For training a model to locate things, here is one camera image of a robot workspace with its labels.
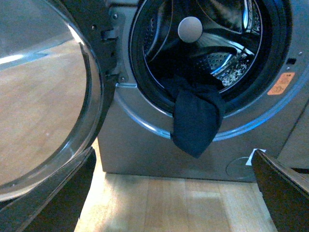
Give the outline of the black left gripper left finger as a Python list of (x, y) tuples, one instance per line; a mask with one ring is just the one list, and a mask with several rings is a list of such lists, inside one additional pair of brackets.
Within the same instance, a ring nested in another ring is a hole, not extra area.
[(72, 232), (88, 196), (96, 166), (92, 147), (33, 190), (0, 204), (2, 232)]

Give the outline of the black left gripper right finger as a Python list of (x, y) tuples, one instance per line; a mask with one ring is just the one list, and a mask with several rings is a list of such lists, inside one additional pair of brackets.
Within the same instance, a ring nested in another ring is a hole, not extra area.
[(279, 232), (309, 230), (309, 170), (290, 168), (262, 150), (252, 167), (271, 219)]

